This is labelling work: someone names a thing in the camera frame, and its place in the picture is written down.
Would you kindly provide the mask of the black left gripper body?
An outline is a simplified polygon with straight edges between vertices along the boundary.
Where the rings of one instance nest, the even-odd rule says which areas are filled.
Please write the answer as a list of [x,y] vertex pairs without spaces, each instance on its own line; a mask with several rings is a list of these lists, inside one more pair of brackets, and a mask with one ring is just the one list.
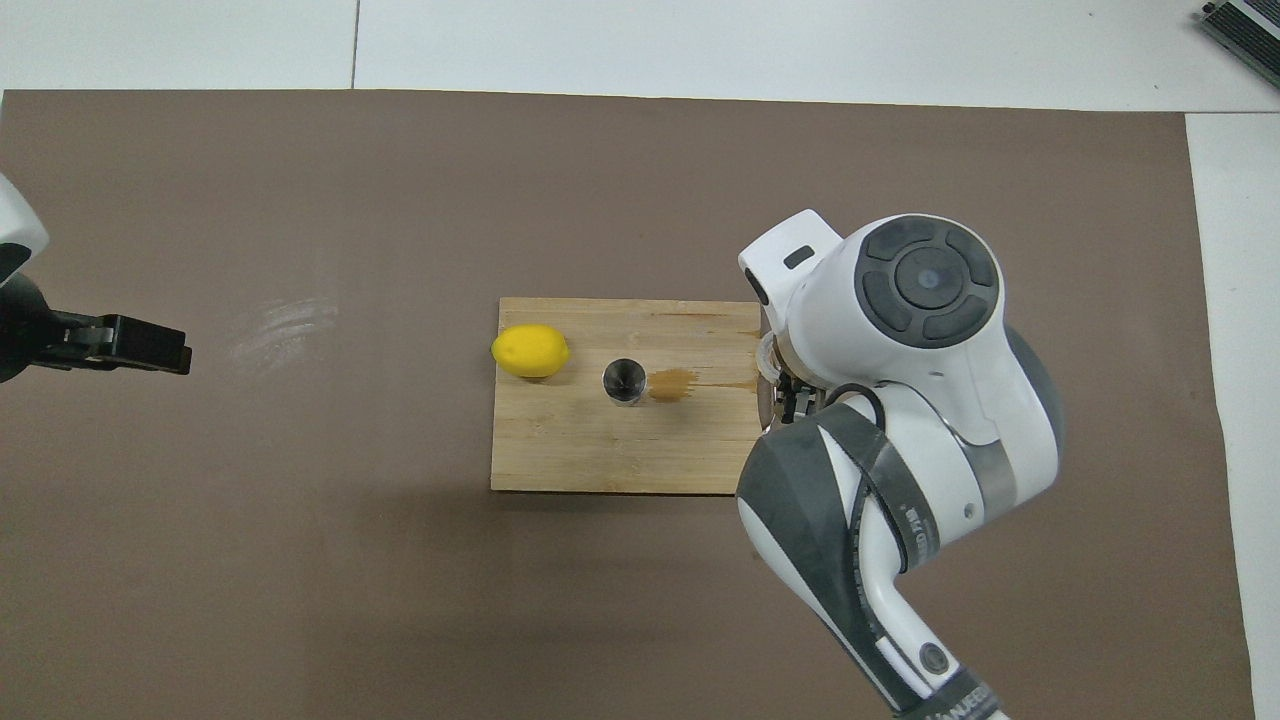
[[52,310],[27,275],[15,273],[1,288],[1,383],[35,364],[50,345]]

